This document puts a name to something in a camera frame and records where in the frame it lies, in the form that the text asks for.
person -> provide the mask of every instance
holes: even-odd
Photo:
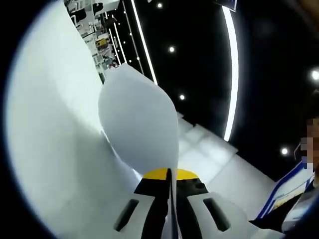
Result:
[[[315,177],[304,193],[299,194],[272,210],[261,219],[250,223],[262,229],[278,232],[289,231],[301,219],[319,195],[319,92],[314,91],[307,102],[305,112],[305,138],[302,138],[301,149],[303,164],[313,163]]]

